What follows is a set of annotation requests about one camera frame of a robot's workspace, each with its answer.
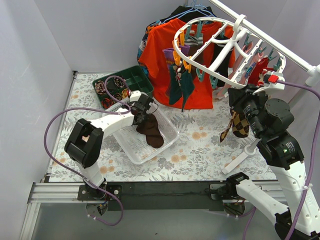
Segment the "plain dark brown sock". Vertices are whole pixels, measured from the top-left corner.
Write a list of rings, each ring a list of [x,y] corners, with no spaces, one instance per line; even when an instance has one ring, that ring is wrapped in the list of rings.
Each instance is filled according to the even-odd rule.
[[[163,146],[164,138],[160,133],[158,121],[152,113],[147,114],[146,120],[137,126],[136,131],[145,135],[146,143],[149,146],[155,149]]]

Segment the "brown argyle sock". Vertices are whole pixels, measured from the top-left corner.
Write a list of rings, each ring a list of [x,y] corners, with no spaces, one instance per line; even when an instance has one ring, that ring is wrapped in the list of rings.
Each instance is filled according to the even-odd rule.
[[[229,123],[227,125],[227,128],[224,131],[222,131],[221,134],[220,134],[220,137],[219,137],[219,141],[220,142],[223,142],[225,140],[225,138],[227,137],[230,129],[232,128],[232,126],[234,124],[234,119],[235,119],[237,113],[233,109],[231,109],[230,110],[230,114],[231,114],[231,119],[230,119],[230,121],[229,121]]]
[[[232,132],[238,138],[247,138],[250,132],[250,125],[243,113],[232,110]]]

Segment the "white sock clip hanger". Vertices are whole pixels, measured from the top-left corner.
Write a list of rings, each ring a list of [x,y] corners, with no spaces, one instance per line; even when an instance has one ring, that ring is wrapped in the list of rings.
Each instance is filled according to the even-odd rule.
[[[238,75],[242,72],[243,68],[246,66],[248,61],[254,56],[254,53],[263,42],[267,42],[266,39],[263,39],[261,36],[258,36],[258,30],[251,30],[245,24],[245,19],[247,17],[244,14],[240,14],[236,19],[235,22],[228,21],[226,19],[218,18],[218,17],[198,17],[189,22],[187,22],[184,26],[182,26],[174,35],[174,39],[172,41],[172,45],[174,48],[173,56],[176,64],[183,63],[184,68],[186,70],[190,70],[192,66],[196,69],[201,70],[201,73],[206,73],[211,77],[215,77],[220,81],[225,82],[226,84],[241,89],[245,87],[244,84],[237,82]],[[211,21],[211,22],[220,22],[222,26],[217,30],[215,34],[213,34],[208,41],[206,41],[203,46],[197,50],[197,52],[192,56],[186,56],[182,53],[180,44],[183,43],[183,37],[187,36],[193,24],[197,23],[199,28],[202,28],[202,23],[204,21]],[[231,38],[225,40],[218,40],[216,37],[222,33],[226,27],[231,26],[233,30],[233,35]],[[256,45],[254,45],[249,53],[245,53],[242,48],[239,46],[238,41],[240,41],[246,34],[252,35],[258,39]],[[223,44],[225,45],[224,48],[221,50],[218,57],[214,60],[214,62],[209,66],[206,67],[195,61],[197,56],[202,53],[210,44]],[[227,53],[234,48],[238,51],[238,53],[243,57],[242,64],[235,69],[234,74],[231,78],[224,77],[216,72],[216,69],[225,58]]]

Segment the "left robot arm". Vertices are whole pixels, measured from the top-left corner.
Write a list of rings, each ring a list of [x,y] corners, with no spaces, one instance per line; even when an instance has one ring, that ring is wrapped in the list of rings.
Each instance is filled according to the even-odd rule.
[[[115,132],[138,125],[147,119],[147,111],[154,100],[140,91],[134,91],[128,103],[120,103],[119,108],[94,120],[79,119],[66,141],[64,151],[75,161],[87,185],[89,194],[95,200],[106,196],[105,178],[100,173],[97,160],[102,142]]]

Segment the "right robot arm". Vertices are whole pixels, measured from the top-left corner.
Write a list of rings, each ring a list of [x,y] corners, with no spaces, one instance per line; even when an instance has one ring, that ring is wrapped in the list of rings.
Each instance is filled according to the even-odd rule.
[[[249,201],[270,220],[282,240],[318,240],[320,207],[301,147],[287,131],[294,121],[290,106],[270,98],[266,90],[253,84],[230,88],[228,95],[230,108],[244,114],[258,139],[257,148],[275,174],[287,203],[275,200],[242,172],[229,176],[225,185],[210,190],[210,194]]]

